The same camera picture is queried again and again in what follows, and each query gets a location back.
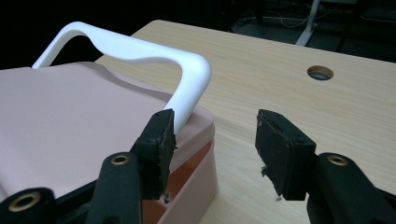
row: round hole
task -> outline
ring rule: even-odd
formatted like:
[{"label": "round hole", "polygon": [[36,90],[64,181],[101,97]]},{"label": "round hole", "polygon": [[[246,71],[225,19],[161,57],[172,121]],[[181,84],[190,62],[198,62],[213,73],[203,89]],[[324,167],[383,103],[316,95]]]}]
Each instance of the round hole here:
[{"label": "round hole", "polygon": [[306,73],[312,77],[313,79],[319,80],[319,81],[326,81],[331,79],[334,76],[334,73],[332,70],[328,67],[325,66],[320,66],[320,65],[315,65],[306,71]]},{"label": "round hole", "polygon": [[117,156],[111,160],[111,163],[114,165],[123,165],[129,161],[129,157],[127,156]]},{"label": "round hole", "polygon": [[26,210],[40,201],[40,194],[37,192],[30,192],[23,194],[21,197],[14,200],[8,207],[11,212],[20,212]]},{"label": "round hole", "polygon": [[342,157],[339,157],[339,156],[332,155],[332,156],[329,156],[327,159],[329,160],[329,162],[331,162],[335,165],[340,165],[340,166],[347,165],[347,160]]}]

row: white plastic handle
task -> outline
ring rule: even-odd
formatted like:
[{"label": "white plastic handle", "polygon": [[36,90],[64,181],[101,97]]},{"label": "white plastic handle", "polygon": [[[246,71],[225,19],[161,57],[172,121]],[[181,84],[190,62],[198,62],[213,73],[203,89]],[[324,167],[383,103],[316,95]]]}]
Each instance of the white plastic handle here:
[{"label": "white plastic handle", "polygon": [[181,80],[165,109],[172,108],[175,111],[175,135],[180,133],[211,78],[210,64],[204,57],[75,21],[56,35],[32,67],[50,66],[67,41],[78,35],[87,36],[102,53],[121,61],[179,64]]}]

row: table top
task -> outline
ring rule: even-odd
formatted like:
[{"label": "table top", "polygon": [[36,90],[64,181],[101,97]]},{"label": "table top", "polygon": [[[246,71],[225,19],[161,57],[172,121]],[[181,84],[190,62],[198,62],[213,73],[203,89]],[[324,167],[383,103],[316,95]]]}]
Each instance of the table top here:
[{"label": "table top", "polygon": [[[396,193],[396,64],[168,21],[134,37],[206,57],[213,77],[199,105],[216,125],[219,192],[201,223],[309,223],[305,202],[276,200],[255,148],[259,109],[284,115],[317,143],[356,162],[374,185]],[[97,63],[172,92],[180,69],[168,63]],[[319,81],[314,65],[332,70]]]}]

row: cable hole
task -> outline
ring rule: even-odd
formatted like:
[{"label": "cable hole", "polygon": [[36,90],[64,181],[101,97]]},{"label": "cable hole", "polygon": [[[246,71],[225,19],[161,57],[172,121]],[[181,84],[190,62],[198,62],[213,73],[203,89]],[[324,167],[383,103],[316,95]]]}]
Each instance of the cable hole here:
[{"label": "cable hole", "polygon": [[315,80],[326,81],[334,77],[334,73],[328,67],[315,65],[309,67],[306,73]]}]

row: chair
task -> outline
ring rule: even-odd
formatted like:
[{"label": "chair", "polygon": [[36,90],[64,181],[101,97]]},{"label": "chair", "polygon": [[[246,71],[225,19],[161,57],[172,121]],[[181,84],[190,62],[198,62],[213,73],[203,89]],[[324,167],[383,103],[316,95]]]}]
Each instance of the chair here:
[{"label": "chair", "polygon": [[378,35],[378,26],[393,26],[396,25],[396,1],[394,0],[358,0],[352,11],[352,17],[345,26],[344,33],[339,41],[336,52],[340,52],[347,39],[350,38],[352,26],[362,24],[367,28],[367,25],[375,25],[375,36]]}]

